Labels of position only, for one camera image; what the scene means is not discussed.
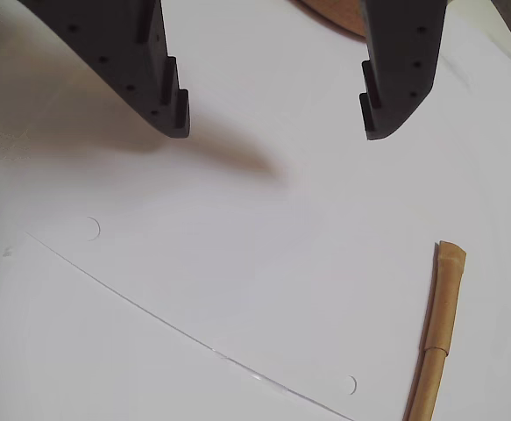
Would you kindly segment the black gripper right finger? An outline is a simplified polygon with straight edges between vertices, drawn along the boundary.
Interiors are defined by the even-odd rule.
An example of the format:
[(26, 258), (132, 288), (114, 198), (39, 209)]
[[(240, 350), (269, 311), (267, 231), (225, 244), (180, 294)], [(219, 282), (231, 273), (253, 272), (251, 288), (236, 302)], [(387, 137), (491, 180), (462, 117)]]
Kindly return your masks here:
[(430, 93), (444, 26), (444, 0), (367, 0), (362, 3), (369, 59), (359, 95), (366, 137), (384, 139)]

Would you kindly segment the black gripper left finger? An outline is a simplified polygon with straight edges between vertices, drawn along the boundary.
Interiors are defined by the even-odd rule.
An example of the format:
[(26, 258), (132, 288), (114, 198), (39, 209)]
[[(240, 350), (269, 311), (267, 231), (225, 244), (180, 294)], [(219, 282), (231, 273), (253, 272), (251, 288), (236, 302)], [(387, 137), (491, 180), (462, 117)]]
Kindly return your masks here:
[(159, 0), (24, 0), (149, 125), (172, 139), (190, 131), (188, 91), (168, 54)]

